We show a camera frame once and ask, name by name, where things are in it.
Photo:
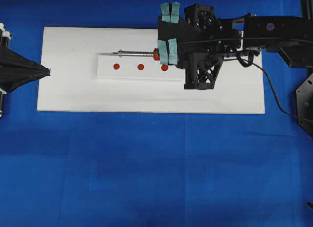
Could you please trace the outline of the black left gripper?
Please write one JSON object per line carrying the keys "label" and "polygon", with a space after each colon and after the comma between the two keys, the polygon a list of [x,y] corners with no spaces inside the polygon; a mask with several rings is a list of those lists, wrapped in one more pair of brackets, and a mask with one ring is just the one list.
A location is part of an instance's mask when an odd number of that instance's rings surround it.
{"label": "black left gripper", "polygon": [[50,76],[50,70],[8,49],[11,33],[0,24],[0,117],[3,116],[4,96],[16,88]]}

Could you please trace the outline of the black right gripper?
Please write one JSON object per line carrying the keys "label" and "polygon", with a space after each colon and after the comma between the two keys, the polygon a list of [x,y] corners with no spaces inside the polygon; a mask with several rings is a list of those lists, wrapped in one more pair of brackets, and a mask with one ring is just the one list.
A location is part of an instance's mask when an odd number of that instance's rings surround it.
{"label": "black right gripper", "polygon": [[241,46],[241,32],[233,26],[243,24],[244,16],[220,19],[212,6],[197,3],[184,9],[185,19],[178,2],[163,3],[160,9],[160,63],[185,68],[185,89],[213,89],[225,56]]}

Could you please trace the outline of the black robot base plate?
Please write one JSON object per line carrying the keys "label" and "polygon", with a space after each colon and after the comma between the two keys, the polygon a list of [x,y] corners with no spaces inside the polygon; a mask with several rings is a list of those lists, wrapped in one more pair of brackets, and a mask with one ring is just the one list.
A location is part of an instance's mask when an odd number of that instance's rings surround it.
{"label": "black robot base plate", "polygon": [[298,125],[313,137],[313,74],[296,89]]}

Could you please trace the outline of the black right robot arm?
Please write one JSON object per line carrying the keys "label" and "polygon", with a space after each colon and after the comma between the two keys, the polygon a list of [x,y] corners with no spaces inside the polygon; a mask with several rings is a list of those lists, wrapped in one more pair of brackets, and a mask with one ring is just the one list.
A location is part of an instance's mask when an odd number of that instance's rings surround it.
{"label": "black right robot arm", "polygon": [[185,89],[213,89],[223,62],[247,68],[262,50],[278,53],[291,68],[313,65],[313,22],[296,16],[246,14],[221,19],[212,6],[164,3],[154,59],[185,71]]}

